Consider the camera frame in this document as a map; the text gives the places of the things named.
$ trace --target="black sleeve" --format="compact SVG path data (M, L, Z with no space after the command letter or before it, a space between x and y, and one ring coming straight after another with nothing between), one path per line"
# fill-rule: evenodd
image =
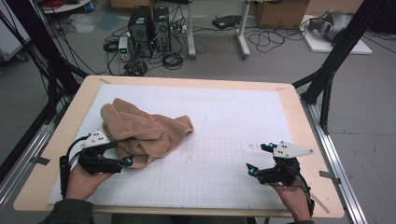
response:
M57 202L49 215L39 224L89 224L93 203L65 199Z

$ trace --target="black pole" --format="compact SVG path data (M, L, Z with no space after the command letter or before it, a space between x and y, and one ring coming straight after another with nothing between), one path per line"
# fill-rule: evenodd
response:
M14 167L15 163L18 161L20 155L24 152L24 150L29 146L32 138L35 136L37 131L40 129L41 125L45 122L48 115L49 105L44 106L43 110L37 116L33 124L29 127L26 133L23 135L21 140L17 143L17 145L12 149L12 151L8 154L6 159L0 165L0 184L7 177L9 171Z
M329 105L334 75L347 58L350 51L353 50L364 35L364 32L366 32L380 10L390 1L391 0L364 0L319 70L293 83L295 88L299 88L311 82L306 92L301 94L301 99L307 101L309 104L315 104L320 94L324 91L322 108L320 111L320 126L326 134L329 134L327 120L329 117Z
M37 15L29 0L6 0L9 8L20 21L26 33L35 43L38 51L43 55L46 63L49 64L49 85L56 86L59 81L64 89L64 94L74 95L78 91L79 84L73 77L70 64L64 62L64 58L55 43L52 41L44 22ZM78 69L76 75L86 77L88 74Z

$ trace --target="cardboard box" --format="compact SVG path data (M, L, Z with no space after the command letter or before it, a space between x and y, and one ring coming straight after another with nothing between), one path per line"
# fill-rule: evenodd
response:
M279 4L259 3L256 22L260 27L298 29L310 0L283 0Z
M154 8L155 0L110 0L111 7L118 9L132 9L135 6L150 6Z
M250 7L248 8L248 15L256 15L258 2L250 2Z
M311 0L306 15L321 16L324 12L340 10L344 13L356 13L363 0Z

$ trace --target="human hand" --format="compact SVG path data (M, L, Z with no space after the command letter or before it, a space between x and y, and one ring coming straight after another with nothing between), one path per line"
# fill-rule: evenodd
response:
M294 218L294 221L308 221L311 220L309 215L308 202L303 187L297 179L289 187L284 187L279 183L270 184L279 195L282 203L285 204L289 212Z
M87 200L105 180L113 174L97 173L91 175L77 164L69 176L66 199Z

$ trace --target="aluminum frame rail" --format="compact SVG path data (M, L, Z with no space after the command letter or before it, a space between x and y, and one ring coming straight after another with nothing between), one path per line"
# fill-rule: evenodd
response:
M8 175L2 181L0 185L0 214L15 189L32 171L35 166L35 159L41 154L42 149L52 137L54 130L54 122L48 125L43 124L32 138L26 150L21 154L19 160L15 163L16 165L8 172Z
M355 224L367 224L368 222L361 210L358 198L349 183L344 166L338 157L338 153L332 143L332 139L321 128L320 113L317 106L308 104L304 101L302 101L302 105L310 122L311 129L314 131L318 144L320 145L320 150L322 151L323 156L327 159L326 162L328 168L334 175L333 178L340 180L339 183L334 183L334 185L336 186L338 193L341 194L340 198L342 196L342 199L344 200L345 208L349 213L351 221Z

